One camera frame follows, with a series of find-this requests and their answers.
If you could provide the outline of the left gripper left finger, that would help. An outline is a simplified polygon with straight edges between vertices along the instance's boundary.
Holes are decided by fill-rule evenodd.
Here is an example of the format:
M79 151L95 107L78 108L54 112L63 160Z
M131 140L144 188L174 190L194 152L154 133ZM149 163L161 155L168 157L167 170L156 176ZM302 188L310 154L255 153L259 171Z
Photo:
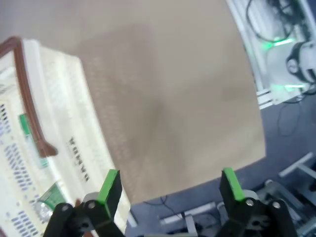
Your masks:
M58 204L44 231L45 237L123 237L114 221L122 193L120 171L110 169L96 198L77 206Z

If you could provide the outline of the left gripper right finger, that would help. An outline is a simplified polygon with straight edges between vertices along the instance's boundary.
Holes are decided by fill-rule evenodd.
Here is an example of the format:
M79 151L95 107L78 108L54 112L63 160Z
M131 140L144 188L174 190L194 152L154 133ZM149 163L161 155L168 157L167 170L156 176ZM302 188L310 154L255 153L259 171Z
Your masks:
M218 237L297 237L286 203L273 199L265 204L247 197L232 168L222 170L220 193L228 219Z

